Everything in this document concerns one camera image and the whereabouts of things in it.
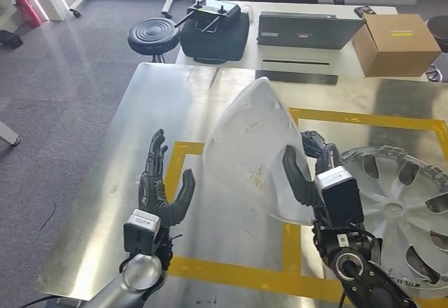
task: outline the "stainless steel table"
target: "stainless steel table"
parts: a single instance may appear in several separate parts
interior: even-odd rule
[[[170,148],[167,194],[176,194],[183,167],[192,167],[198,184],[186,220],[173,229],[183,236],[174,241],[171,276],[146,307],[334,307],[342,288],[324,279],[331,276],[308,227],[281,223],[241,195],[201,183],[202,143],[255,76],[248,69],[140,64],[37,289],[89,300],[115,277],[125,258],[123,223],[137,207],[149,142],[164,128]],[[440,84],[348,77],[337,85],[273,83],[299,128],[317,130],[341,151],[388,144],[448,170],[448,90]]]

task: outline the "cable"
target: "cable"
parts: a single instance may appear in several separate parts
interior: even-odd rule
[[[338,308],[342,308],[344,306],[344,300],[345,300],[345,291],[342,291],[342,295],[341,295],[341,299],[339,300],[339,305]]]
[[[36,303],[43,302],[43,301],[48,301],[48,300],[51,300],[51,299],[59,299],[60,297],[60,296],[57,296],[57,295],[45,296],[45,297],[42,297],[42,298],[40,298],[40,299],[38,299],[38,300],[29,302],[29,303],[24,304],[23,306],[20,306],[19,308],[26,308],[26,307],[35,305]]]
[[[347,225],[348,225],[351,229],[352,229],[353,231],[357,232],[357,233],[363,233],[367,237],[370,237],[372,238],[372,240],[373,240],[376,244],[378,244],[378,241],[376,240],[376,237],[374,236],[373,234],[366,231],[366,230],[363,230],[360,227],[357,227],[354,226],[353,223],[350,223],[350,222],[347,222]]]
[[[118,272],[120,273],[123,273],[123,270],[124,269],[124,267],[126,265],[127,265],[128,262],[130,262],[130,260],[133,260],[135,256],[137,256],[137,254],[139,254],[140,251],[134,251],[133,253],[130,253],[129,255],[129,257],[124,259],[124,261],[122,261],[120,266],[118,266]]]
[[[42,226],[39,229],[39,232],[41,232],[44,226],[45,226],[50,219],[51,219],[51,217],[53,217],[53,215],[54,215],[54,211],[56,211],[56,202],[53,202],[53,211],[51,211],[50,216],[48,218],[47,218],[47,220],[44,224],[42,224]]]

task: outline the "white plastic part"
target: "white plastic part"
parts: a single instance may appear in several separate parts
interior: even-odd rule
[[[448,295],[448,176],[391,146],[342,154],[361,190],[380,266],[412,297]]]
[[[263,77],[244,89],[224,112],[202,156],[207,172],[241,199],[281,221],[310,225],[312,208],[296,200],[283,169],[286,145],[296,148],[297,166],[311,181],[300,133]]]

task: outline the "laptop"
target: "laptop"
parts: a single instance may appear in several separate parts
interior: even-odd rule
[[[340,50],[364,24],[335,15],[262,12],[259,45]]]

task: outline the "black object on floor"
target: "black object on floor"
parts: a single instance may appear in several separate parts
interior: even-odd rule
[[[17,49],[23,44],[19,35],[8,30],[0,30],[0,42],[12,49]]]

